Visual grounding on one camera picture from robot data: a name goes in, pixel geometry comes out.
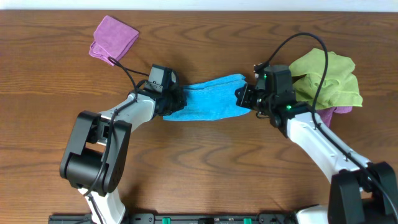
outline folded blue towel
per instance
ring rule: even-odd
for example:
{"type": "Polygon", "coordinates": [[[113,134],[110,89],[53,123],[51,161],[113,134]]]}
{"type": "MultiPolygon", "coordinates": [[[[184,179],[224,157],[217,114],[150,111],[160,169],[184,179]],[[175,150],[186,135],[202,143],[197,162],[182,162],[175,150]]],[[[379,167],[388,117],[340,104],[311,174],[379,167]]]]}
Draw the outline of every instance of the folded blue towel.
{"type": "Polygon", "coordinates": [[[250,109],[236,105],[235,91],[246,82],[241,74],[228,75],[205,83],[184,86],[187,105],[170,116],[167,121],[215,121],[241,116],[250,109]]]}

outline purple cloth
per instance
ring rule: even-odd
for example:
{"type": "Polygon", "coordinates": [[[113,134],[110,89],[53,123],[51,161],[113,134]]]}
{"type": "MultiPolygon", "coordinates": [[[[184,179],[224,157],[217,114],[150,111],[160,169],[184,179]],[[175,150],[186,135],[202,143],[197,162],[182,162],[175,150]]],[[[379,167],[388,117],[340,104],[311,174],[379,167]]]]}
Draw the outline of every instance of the purple cloth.
{"type": "Polygon", "coordinates": [[[321,116],[322,121],[324,124],[328,127],[330,127],[330,121],[331,117],[333,116],[333,113],[349,113],[353,110],[352,106],[335,106],[332,108],[324,109],[324,110],[317,110],[317,113],[319,116],[321,116]]]}
{"type": "Polygon", "coordinates": [[[88,53],[92,57],[99,58],[113,65],[108,60],[108,57],[111,56],[116,60],[120,60],[138,36],[138,31],[135,29],[110,16],[105,16],[94,32],[94,42],[91,44],[88,53]]]}

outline wooden table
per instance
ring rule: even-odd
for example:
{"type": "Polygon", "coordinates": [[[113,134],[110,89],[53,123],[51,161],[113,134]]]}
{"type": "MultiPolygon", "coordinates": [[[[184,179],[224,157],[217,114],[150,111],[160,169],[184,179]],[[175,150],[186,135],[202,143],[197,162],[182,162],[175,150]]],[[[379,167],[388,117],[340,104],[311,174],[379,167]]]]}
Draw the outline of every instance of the wooden table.
{"type": "MultiPolygon", "coordinates": [[[[398,169],[398,14],[1,11],[0,223],[89,212],[58,168],[77,114],[107,110],[132,88],[120,68],[88,55],[105,15],[141,32],[125,66],[174,68],[183,84],[232,73],[253,82],[253,64],[288,36],[319,35],[356,63],[364,98],[362,108],[335,115],[332,130],[372,161],[398,169]]],[[[313,47],[314,40],[298,38],[274,62],[290,64],[313,47]]],[[[131,136],[119,190],[130,211],[257,213],[327,203],[329,183],[303,150],[250,113],[143,124],[131,136]]]]}

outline white wall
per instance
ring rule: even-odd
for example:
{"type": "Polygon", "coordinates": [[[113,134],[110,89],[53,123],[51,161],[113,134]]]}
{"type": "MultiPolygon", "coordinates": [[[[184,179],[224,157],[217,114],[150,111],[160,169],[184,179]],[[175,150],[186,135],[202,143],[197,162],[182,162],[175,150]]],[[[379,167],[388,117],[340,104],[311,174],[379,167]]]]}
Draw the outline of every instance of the white wall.
{"type": "Polygon", "coordinates": [[[398,12],[398,0],[0,0],[0,9],[398,12]]]}

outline green cloth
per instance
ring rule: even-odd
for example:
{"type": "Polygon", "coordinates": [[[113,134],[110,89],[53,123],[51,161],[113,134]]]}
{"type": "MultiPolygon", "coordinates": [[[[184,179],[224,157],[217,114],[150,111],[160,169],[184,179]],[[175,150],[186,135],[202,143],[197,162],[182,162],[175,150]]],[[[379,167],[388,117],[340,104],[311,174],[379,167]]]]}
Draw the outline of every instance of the green cloth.
{"type": "MultiPolygon", "coordinates": [[[[358,81],[352,74],[354,62],[349,57],[334,52],[328,52],[328,57],[328,71],[315,108],[321,110],[334,106],[362,106],[358,81]]],[[[289,68],[293,77],[305,75],[293,84],[297,101],[306,101],[312,105],[325,68],[324,51],[312,49],[289,68]]]]}

